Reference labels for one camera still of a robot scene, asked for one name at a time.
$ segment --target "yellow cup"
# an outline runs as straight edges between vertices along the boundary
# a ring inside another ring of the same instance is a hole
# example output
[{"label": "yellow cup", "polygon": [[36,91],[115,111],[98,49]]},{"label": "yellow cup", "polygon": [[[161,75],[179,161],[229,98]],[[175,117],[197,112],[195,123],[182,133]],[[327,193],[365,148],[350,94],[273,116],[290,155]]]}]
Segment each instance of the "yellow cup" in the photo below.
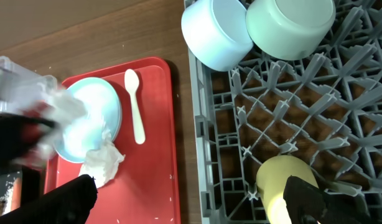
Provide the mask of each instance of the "yellow cup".
[{"label": "yellow cup", "polygon": [[286,180],[296,176],[318,187],[310,167],[294,156],[270,158],[259,168],[256,184],[271,224],[291,224],[283,199]]}]

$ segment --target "light blue plate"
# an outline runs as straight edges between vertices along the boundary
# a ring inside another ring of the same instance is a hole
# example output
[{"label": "light blue plate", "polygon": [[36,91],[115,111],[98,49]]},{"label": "light blue plate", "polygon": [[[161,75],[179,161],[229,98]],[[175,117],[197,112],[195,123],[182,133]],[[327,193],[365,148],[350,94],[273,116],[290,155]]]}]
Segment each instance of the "light blue plate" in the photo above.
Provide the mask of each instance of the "light blue plate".
[{"label": "light blue plate", "polygon": [[63,141],[55,148],[66,161],[82,163],[87,151],[100,148],[104,127],[115,140],[122,122],[121,102],[115,89],[101,78],[84,78],[68,91],[85,104],[87,115],[64,130]]}]

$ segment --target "crumpled napkin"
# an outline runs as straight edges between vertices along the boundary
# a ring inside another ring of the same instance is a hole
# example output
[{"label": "crumpled napkin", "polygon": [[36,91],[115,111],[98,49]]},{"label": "crumpled napkin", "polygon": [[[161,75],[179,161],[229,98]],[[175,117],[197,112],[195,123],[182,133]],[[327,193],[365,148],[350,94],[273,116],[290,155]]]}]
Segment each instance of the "crumpled napkin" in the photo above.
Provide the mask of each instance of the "crumpled napkin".
[{"label": "crumpled napkin", "polygon": [[122,155],[112,143],[110,131],[105,129],[101,147],[86,152],[79,176],[88,174],[94,178],[96,187],[100,188],[114,179],[119,163],[123,162],[124,157],[125,155]]}]

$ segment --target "brown tabletop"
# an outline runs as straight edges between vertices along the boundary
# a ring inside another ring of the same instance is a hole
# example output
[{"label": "brown tabletop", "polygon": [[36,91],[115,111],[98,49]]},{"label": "brown tabletop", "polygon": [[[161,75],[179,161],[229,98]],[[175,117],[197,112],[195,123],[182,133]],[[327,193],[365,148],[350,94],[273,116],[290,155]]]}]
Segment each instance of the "brown tabletop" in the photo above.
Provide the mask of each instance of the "brown tabletop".
[{"label": "brown tabletop", "polygon": [[148,56],[167,60],[172,72],[182,223],[200,223],[189,58],[180,29],[183,10],[183,1],[140,0],[122,10],[0,50],[0,55],[59,81]]}]

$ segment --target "black object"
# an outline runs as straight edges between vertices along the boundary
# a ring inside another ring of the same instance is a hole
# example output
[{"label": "black object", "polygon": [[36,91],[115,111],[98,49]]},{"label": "black object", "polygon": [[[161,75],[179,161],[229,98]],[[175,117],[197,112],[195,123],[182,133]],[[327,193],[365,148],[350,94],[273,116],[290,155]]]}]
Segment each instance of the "black object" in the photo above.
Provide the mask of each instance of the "black object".
[{"label": "black object", "polygon": [[[38,124],[47,128],[36,138],[26,139],[24,136]],[[30,118],[16,114],[0,114],[0,167],[10,161],[25,155],[45,135],[51,133],[57,126],[54,121],[43,118]]]},{"label": "black object", "polygon": [[284,200],[292,224],[378,224],[298,177],[287,179]]},{"label": "black object", "polygon": [[0,217],[0,224],[84,224],[97,201],[94,179],[81,175]]}]

